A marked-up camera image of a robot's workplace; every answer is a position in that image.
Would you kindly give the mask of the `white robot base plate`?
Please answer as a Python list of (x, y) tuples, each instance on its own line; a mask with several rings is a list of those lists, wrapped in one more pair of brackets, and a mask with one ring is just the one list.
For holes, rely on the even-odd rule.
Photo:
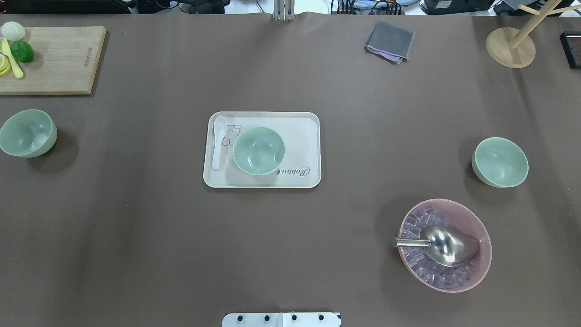
[(340, 327), (340, 313), (335, 312), (262, 312), (230, 313), (222, 327)]

